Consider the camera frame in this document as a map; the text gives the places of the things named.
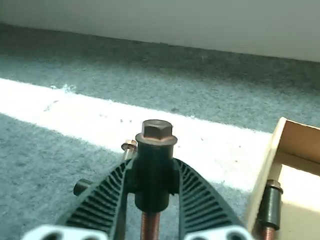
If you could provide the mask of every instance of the floor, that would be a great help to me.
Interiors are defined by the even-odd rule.
[[[272,133],[281,116],[320,127],[319,77],[320,64],[315,62],[0,24],[1,79],[49,89],[68,85],[73,94],[235,126],[239,132],[249,129],[254,136]],[[105,158],[117,159],[120,154],[108,146],[14,118],[1,111],[9,102],[0,99],[0,189],[4,190],[0,193],[0,239],[17,240],[30,228],[53,223],[75,200],[72,186],[76,180],[99,179],[106,172],[101,168]],[[23,105],[21,99],[16,101]],[[231,133],[223,139],[234,137]],[[246,154],[237,157],[246,164],[233,166],[229,175],[255,165],[254,157],[243,156],[251,148],[249,144],[243,147]],[[209,151],[223,156],[219,149]],[[117,160],[110,160],[107,168],[116,164]],[[212,184],[243,219],[250,193],[218,179]],[[178,220],[168,224],[177,218],[177,199],[173,202],[161,219],[161,226],[168,227],[161,239],[177,237]],[[134,203],[129,204],[128,222],[138,227],[138,213]],[[139,238],[136,230],[128,227],[127,232],[132,239]]]

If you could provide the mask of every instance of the white stripe on carpet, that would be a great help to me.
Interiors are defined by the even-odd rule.
[[[115,152],[122,152],[121,144],[141,131],[144,120],[166,120],[173,124],[173,134],[178,138],[176,158],[210,182],[249,192],[254,188],[271,136],[192,116],[75,94],[67,85],[55,89],[3,78],[0,78],[0,113]]]

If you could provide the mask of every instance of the ribbed gripper pad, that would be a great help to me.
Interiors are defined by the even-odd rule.
[[[81,201],[66,220],[67,226],[96,229],[110,234],[124,184],[126,162],[115,168]]]
[[[184,162],[177,160],[177,163],[180,167],[180,233],[241,225],[231,207],[206,180]]]

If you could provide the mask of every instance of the white wall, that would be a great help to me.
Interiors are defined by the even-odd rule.
[[[0,22],[320,62],[319,1],[0,0]]]

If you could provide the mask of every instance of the cardboard box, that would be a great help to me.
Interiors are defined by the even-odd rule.
[[[267,179],[283,188],[281,226],[277,239],[318,239],[320,223],[320,128],[282,117],[265,153],[247,212],[253,231]]]

